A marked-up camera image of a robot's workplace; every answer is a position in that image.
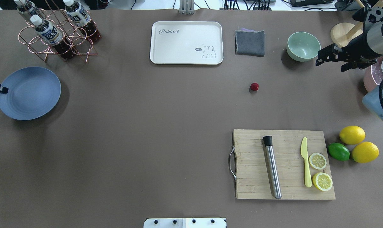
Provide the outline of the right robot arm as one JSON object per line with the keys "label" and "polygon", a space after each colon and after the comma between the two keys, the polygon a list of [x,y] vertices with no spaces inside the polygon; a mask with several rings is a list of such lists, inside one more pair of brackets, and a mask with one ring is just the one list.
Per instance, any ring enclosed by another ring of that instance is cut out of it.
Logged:
{"label": "right robot arm", "polygon": [[[345,47],[340,48],[333,43],[319,50],[316,66],[330,61],[343,61],[345,64],[342,65],[342,72],[365,69],[383,56],[383,9],[376,6],[368,10],[358,10],[353,18],[364,20],[363,33]],[[383,121],[383,79],[380,85],[363,97],[362,102]]]}

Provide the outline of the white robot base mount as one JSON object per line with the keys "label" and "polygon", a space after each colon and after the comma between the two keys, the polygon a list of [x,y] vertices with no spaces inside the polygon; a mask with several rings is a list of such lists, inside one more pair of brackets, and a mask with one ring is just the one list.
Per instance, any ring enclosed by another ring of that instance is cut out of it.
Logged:
{"label": "white robot base mount", "polygon": [[149,218],[144,228],[226,228],[226,218]]}

